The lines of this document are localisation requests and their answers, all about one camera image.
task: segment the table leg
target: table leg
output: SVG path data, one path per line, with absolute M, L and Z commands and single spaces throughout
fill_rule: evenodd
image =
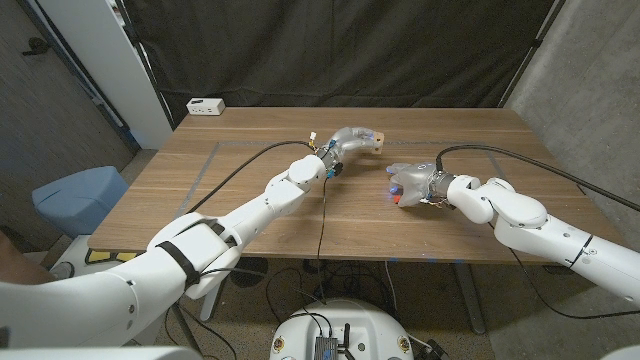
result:
M 486 328 L 482 319 L 480 303 L 478 302 L 478 293 L 471 275 L 471 267 L 469 264 L 453 264 L 453 269 L 460 285 L 460 291 L 462 291 L 464 303 L 467 306 L 467 312 L 471 320 L 471 330 L 478 335 L 484 334 Z
M 202 309 L 200 309 L 200 320 L 208 321 L 211 318 L 211 313 L 213 312 L 213 306 L 216 304 L 216 299 L 218 298 L 218 292 L 220 291 L 220 285 L 218 284 L 216 287 L 211 289 L 204 296 L 204 302 L 202 303 Z

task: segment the gray wall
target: gray wall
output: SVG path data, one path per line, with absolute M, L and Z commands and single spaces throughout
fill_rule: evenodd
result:
M 640 203 L 639 103 L 640 2 L 568 0 L 505 107 L 565 170 Z M 589 196 L 640 250 L 640 214 Z

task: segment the small object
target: small object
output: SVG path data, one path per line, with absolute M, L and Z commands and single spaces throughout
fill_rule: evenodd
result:
M 406 353 L 411 349 L 411 343 L 409 342 L 409 339 L 407 339 L 404 336 L 400 336 L 398 338 L 398 346 L 400 347 L 400 350 L 402 350 L 404 353 Z
M 377 131 L 373 132 L 373 141 L 376 142 L 376 147 L 371 150 L 372 154 L 382 154 L 382 144 L 384 144 L 384 134 Z
M 279 353 L 282 349 L 284 349 L 284 339 L 280 336 L 273 340 L 273 351 Z
M 343 167 L 344 167 L 344 165 L 342 163 L 335 164 L 335 166 L 333 167 L 333 171 L 335 173 L 334 176 L 340 175 L 340 173 L 342 172 L 342 168 Z
M 29 47 L 31 48 L 31 51 L 23 51 L 22 55 L 41 55 L 46 53 L 50 48 L 49 44 L 47 44 L 46 41 L 36 37 L 29 39 Z
M 220 115 L 225 105 L 222 99 L 193 98 L 189 100 L 187 109 L 191 115 Z

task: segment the wall socket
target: wall socket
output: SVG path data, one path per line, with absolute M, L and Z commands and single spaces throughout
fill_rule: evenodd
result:
M 224 108 L 222 99 L 193 98 L 187 104 L 191 115 L 220 115 Z

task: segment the robotic arm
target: robotic arm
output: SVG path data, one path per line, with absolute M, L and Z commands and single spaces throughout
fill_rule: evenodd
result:
M 223 217 L 186 214 L 147 252 L 104 272 L 42 285 L 0 283 L 0 329 L 10 348 L 122 345 L 182 294 L 197 299 L 227 275 L 242 250 L 278 217 L 295 211 L 311 185 L 336 176 L 347 151 L 382 147 L 382 134 L 343 128 L 315 155 L 295 161 L 264 193 Z
M 506 181 L 481 185 L 468 175 L 437 171 L 436 166 L 393 164 L 387 168 L 398 205 L 454 206 L 476 224 L 497 214 L 494 234 L 505 246 L 560 263 L 593 283 L 640 307 L 640 254 L 577 229 L 547 214 L 537 200 L 518 194 Z

